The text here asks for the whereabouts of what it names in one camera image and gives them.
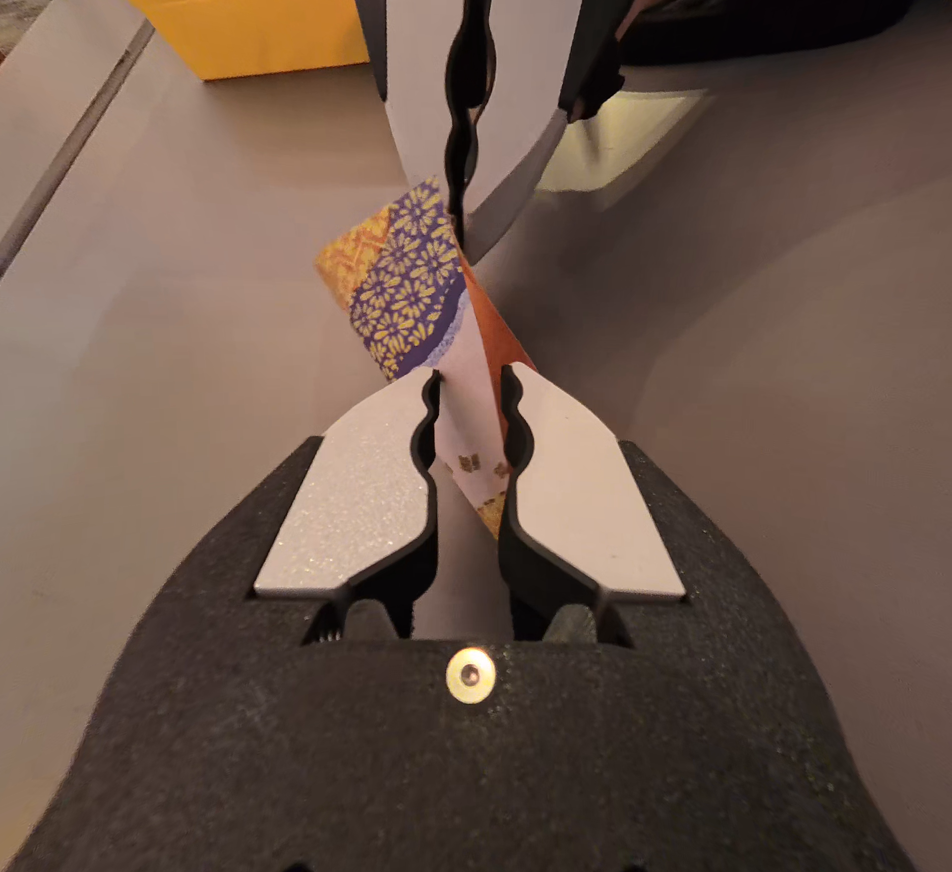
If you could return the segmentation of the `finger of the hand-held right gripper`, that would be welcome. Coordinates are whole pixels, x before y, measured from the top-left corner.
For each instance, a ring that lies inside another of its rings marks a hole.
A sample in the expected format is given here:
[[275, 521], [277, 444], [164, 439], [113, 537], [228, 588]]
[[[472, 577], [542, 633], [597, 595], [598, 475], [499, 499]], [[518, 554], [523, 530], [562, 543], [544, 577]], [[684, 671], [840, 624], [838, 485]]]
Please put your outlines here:
[[562, 139], [565, 70], [582, 0], [491, 0], [492, 89], [475, 130], [477, 161], [464, 197], [470, 263], [506, 234]]
[[466, 163], [474, 134], [454, 88], [473, 0], [386, 0], [387, 95], [392, 138], [409, 186], [435, 177], [463, 242]]

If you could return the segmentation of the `patterned origami paper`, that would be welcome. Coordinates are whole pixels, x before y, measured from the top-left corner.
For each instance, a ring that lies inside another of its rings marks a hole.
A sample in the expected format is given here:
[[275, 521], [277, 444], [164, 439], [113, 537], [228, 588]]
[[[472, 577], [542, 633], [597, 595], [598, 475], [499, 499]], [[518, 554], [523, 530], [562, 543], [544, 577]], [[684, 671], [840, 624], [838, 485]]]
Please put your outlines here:
[[320, 251], [315, 269], [387, 382], [440, 374], [435, 453], [497, 540], [509, 484], [504, 366], [535, 368], [476, 279], [437, 178]]

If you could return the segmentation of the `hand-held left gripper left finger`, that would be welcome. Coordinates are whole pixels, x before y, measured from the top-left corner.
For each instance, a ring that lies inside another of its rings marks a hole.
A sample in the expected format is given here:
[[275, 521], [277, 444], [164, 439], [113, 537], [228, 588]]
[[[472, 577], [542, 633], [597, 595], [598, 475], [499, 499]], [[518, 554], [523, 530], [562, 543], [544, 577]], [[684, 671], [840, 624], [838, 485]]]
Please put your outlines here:
[[412, 636], [438, 567], [440, 373], [418, 367], [327, 429], [254, 582], [259, 598], [387, 609]]

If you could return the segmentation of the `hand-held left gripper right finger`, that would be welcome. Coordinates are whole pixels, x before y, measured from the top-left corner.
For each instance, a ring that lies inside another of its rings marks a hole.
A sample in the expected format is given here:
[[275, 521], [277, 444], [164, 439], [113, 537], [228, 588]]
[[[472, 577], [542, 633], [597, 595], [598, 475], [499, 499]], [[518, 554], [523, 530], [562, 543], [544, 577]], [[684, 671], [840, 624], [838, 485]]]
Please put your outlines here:
[[621, 609], [686, 596], [616, 436], [523, 363], [504, 366], [510, 467], [498, 537], [516, 640], [582, 609], [590, 640], [628, 640]]

